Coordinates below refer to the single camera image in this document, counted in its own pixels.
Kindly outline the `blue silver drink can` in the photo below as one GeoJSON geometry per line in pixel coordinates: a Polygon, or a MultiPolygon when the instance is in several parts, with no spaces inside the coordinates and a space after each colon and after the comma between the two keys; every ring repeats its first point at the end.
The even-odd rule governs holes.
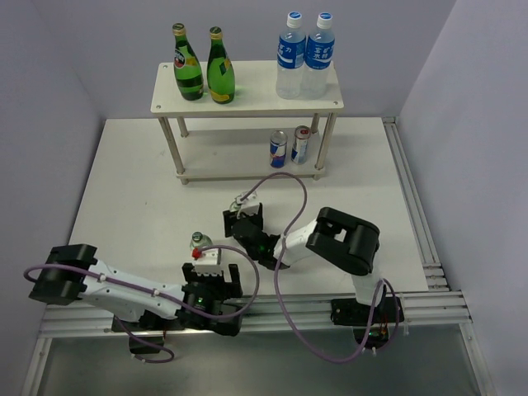
{"type": "Polygon", "coordinates": [[[287,135],[281,130],[275,130],[270,137],[270,165],[281,168],[285,165],[287,151],[287,135]]]}

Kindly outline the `green glass bottle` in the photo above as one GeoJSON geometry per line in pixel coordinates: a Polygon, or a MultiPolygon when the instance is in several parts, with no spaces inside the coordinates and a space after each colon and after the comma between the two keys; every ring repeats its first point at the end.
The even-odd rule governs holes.
{"type": "Polygon", "coordinates": [[[206,77],[210,95],[214,102],[228,104],[235,95],[233,65],[224,48],[223,32],[220,27],[210,28],[210,54],[206,77]]]}
{"type": "Polygon", "coordinates": [[[182,23],[172,26],[175,37],[173,70],[177,88],[181,96],[188,101],[202,98],[204,79],[200,62],[186,37],[186,28],[182,23]]]}

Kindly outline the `green glass bottle front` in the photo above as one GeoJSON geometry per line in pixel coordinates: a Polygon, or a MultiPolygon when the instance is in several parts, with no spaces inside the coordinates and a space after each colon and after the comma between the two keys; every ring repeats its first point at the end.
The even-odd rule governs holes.
{"type": "Polygon", "coordinates": [[[186,28],[182,23],[172,26],[175,37],[173,70],[177,88],[181,96],[188,101],[202,98],[204,79],[200,62],[186,37],[186,28]]]}

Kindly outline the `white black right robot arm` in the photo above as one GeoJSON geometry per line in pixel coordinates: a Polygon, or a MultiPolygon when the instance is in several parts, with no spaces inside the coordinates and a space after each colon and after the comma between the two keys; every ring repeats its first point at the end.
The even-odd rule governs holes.
{"type": "Polygon", "coordinates": [[[287,269],[308,257],[321,257],[351,276],[361,318],[373,322],[384,313],[384,287],[374,268],[380,229],[371,222],[324,207],[315,220],[286,236],[267,234],[261,202],[248,207],[233,203],[223,219],[224,236],[234,238],[265,268],[287,269]]]}

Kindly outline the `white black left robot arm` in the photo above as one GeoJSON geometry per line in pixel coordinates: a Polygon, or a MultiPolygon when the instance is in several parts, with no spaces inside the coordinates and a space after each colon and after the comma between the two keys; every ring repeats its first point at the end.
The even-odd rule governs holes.
{"type": "Polygon", "coordinates": [[[87,244],[53,247],[30,299],[62,306],[82,301],[104,309],[114,316],[115,332],[195,329],[238,335],[241,308],[231,301],[243,295],[240,274],[235,264],[222,269],[220,250],[193,250],[181,268],[181,285],[133,276],[96,259],[95,253],[87,244]]]}

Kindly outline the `white two-tier shelf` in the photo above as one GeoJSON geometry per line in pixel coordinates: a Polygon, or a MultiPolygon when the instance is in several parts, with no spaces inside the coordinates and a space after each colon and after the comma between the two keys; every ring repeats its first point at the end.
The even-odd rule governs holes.
{"type": "Polygon", "coordinates": [[[187,101],[177,90],[172,64],[158,66],[151,112],[158,119],[183,184],[193,181],[260,178],[270,172],[270,137],[282,130],[288,137],[295,128],[313,129],[308,158],[297,165],[288,161],[285,171],[319,179],[339,111],[344,107],[336,69],[328,72],[323,97],[286,100],[276,95],[276,64],[271,60],[237,61],[237,91],[227,105],[213,102],[206,93],[187,101]]]}

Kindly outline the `clear glass bottle front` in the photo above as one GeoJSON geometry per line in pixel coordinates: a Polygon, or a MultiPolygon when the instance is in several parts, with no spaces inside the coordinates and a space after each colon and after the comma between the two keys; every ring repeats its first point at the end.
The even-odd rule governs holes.
{"type": "Polygon", "coordinates": [[[191,235],[190,250],[207,248],[213,245],[212,239],[199,231],[191,235]]]}

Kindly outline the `blue label water bottle left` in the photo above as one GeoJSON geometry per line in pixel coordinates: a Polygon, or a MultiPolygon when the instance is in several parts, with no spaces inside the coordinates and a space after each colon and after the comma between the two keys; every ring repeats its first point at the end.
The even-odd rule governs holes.
{"type": "Polygon", "coordinates": [[[279,36],[276,56],[276,93],[283,99],[294,99],[300,94],[305,45],[306,34],[302,29],[302,14],[290,12],[286,28],[279,36]]]}

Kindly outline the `blue label water bottle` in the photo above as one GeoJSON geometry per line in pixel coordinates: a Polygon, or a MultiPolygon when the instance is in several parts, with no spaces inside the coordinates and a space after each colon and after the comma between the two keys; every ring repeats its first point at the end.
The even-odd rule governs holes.
{"type": "Polygon", "coordinates": [[[309,99],[320,98],[327,89],[329,67],[332,62],[335,35],[333,16],[329,12],[318,15],[315,28],[309,33],[304,53],[301,94],[309,99]]]}
{"type": "Polygon", "coordinates": [[[294,99],[300,94],[305,45],[306,34],[302,29],[302,14],[290,12],[286,28],[279,36],[276,56],[276,93],[283,99],[294,99]]]}

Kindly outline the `blue label water bottle right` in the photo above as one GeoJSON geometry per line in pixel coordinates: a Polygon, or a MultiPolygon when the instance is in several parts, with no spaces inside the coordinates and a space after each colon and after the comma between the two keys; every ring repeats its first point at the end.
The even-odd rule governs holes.
{"type": "Polygon", "coordinates": [[[315,28],[309,33],[304,53],[301,94],[309,99],[320,98],[327,89],[329,67],[332,62],[335,35],[333,16],[329,12],[318,15],[315,28]]]}

